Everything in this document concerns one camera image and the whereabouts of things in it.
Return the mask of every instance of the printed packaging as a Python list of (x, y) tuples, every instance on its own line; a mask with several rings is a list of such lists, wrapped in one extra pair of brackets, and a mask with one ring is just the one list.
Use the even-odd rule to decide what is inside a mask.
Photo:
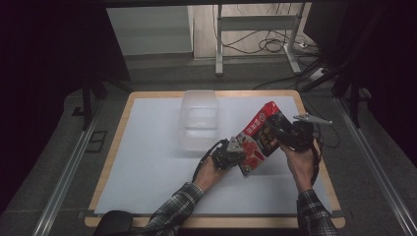
[(236, 136), (246, 154), (246, 158), (239, 163), (244, 176), (248, 176), (279, 148), (275, 130), (280, 129), (282, 125), (291, 124), (278, 106), (270, 101), (264, 105), (248, 126)]

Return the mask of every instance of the hand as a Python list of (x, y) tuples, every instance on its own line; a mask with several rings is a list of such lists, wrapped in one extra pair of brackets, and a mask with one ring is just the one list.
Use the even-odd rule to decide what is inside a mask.
[(227, 172), (221, 169), (216, 169), (214, 167), (214, 162), (212, 161), (211, 156), (209, 156), (206, 161), (203, 163), (202, 168), (197, 174), (194, 184), (199, 186), (203, 192), (207, 191), (210, 187), (215, 185), (221, 177)]
[(312, 177), (314, 172), (314, 157), (311, 149), (305, 152), (296, 152), (286, 145), (280, 144), (287, 156), (289, 170), (294, 177), (298, 193), (313, 189)]

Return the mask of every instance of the plaid sleeve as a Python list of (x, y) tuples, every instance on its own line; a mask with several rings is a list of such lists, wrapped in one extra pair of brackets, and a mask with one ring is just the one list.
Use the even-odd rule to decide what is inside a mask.
[(150, 218), (144, 235), (177, 235), (181, 224), (193, 212), (194, 206), (203, 196), (203, 191), (195, 184), (185, 183)]
[(297, 208), (301, 235), (338, 235), (330, 219), (330, 213), (314, 190), (308, 190), (298, 196)]

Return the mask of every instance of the transparent plastic box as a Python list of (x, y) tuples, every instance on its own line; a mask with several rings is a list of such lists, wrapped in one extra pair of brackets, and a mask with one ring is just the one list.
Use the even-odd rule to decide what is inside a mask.
[(214, 91), (185, 91), (179, 123), (179, 139), (184, 150), (209, 150), (218, 141), (218, 100)]

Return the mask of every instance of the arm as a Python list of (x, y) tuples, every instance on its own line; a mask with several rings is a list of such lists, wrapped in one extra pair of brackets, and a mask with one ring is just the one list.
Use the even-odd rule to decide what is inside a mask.
[(320, 202), (312, 185), (313, 152), (299, 153), (281, 145), (298, 189), (298, 225), (301, 235), (338, 235), (330, 214)]
[(210, 187), (215, 185), (225, 171), (214, 168), (211, 156), (205, 161), (194, 183), (185, 183), (150, 218), (144, 231), (152, 235), (177, 235), (182, 223), (191, 215), (194, 206)]

